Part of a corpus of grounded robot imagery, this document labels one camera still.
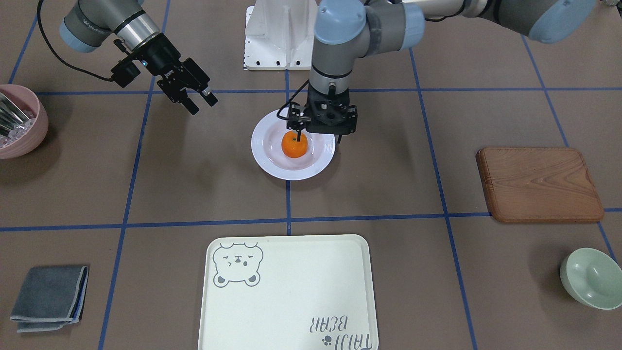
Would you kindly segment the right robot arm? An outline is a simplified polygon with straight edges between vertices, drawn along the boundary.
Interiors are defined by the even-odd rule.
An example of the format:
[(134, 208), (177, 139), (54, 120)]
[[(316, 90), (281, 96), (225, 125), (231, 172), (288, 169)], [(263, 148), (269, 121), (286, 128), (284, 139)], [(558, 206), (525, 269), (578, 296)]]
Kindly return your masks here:
[(67, 46), (91, 53), (110, 36), (125, 55), (112, 69), (109, 82), (121, 88), (140, 74), (137, 63), (158, 77), (157, 85), (174, 103), (195, 115), (199, 108), (188, 90), (202, 96), (208, 105), (217, 103), (209, 76), (192, 58), (181, 54), (142, 7), (140, 0), (78, 0), (64, 17), (59, 33)]

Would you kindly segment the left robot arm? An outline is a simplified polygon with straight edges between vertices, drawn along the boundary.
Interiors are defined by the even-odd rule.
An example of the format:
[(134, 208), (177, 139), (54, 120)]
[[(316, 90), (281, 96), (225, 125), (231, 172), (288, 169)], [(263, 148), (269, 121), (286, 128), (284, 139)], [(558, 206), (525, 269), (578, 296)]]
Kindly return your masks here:
[(589, 16), (594, 0), (323, 0), (314, 25), (310, 75), (304, 105), (288, 102), (287, 129), (331, 134), (356, 131), (358, 112), (350, 103), (355, 60), (414, 47), (427, 22), (484, 18), (530, 40), (553, 44)]

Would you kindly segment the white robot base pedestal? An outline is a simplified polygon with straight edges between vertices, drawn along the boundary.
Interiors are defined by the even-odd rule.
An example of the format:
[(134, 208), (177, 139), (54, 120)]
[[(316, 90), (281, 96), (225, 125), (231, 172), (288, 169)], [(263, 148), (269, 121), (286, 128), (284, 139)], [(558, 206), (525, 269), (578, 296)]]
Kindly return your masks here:
[(258, 0), (247, 7), (243, 67), (309, 70), (317, 11), (315, 0)]

